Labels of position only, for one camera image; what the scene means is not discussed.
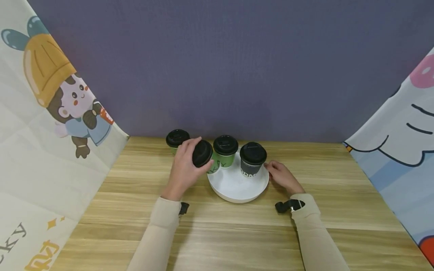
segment left hand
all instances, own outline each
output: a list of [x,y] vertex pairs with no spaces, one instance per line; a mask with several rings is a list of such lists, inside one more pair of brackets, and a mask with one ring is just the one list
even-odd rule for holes
[[180,201],[185,191],[197,182],[200,175],[205,174],[214,163],[210,160],[197,168],[193,164],[193,151],[202,138],[186,140],[178,147],[170,171],[169,182],[161,193],[161,197],[172,201]]

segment wood grain tabletop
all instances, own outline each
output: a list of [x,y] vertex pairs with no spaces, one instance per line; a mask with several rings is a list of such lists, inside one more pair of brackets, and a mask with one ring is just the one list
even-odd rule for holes
[[[351,270],[433,270],[342,144],[260,143],[314,196]],[[172,160],[164,139],[131,137],[50,270],[126,270]],[[290,214],[274,209],[285,200],[270,182],[252,202],[226,202],[202,176],[183,198],[167,270],[304,270]]]

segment black cup lid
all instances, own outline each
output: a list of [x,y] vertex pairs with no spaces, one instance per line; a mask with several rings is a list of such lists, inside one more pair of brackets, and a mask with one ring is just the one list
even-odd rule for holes
[[249,142],[240,150],[241,159],[252,166],[261,165],[267,160],[267,151],[256,142]]
[[176,129],[166,136],[166,143],[169,147],[177,148],[182,142],[190,139],[190,135],[181,129]]
[[213,156],[213,147],[211,143],[205,140],[199,141],[193,151],[193,164],[196,167],[202,167],[211,160]]
[[232,136],[222,135],[214,140],[213,147],[218,154],[232,155],[238,150],[238,141]]

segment black wrist strap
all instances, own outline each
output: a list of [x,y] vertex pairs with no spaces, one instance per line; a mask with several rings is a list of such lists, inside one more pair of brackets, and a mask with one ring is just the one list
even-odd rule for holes
[[288,210],[291,210],[291,212],[297,211],[297,210],[301,209],[304,205],[306,205],[306,204],[301,200],[290,199],[286,202],[278,202],[274,205],[274,207],[276,208],[276,211],[279,214],[283,214],[283,213],[287,212]]
[[179,210],[179,215],[184,215],[187,213],[188,207],[190,207],[190,204],[186,202],[181,202],[181,209]]

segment purple wall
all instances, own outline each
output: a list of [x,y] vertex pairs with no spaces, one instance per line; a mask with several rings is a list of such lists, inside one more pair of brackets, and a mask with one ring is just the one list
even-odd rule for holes
[[29,0],[133,136],[340,142],[434,45],[434,1]]

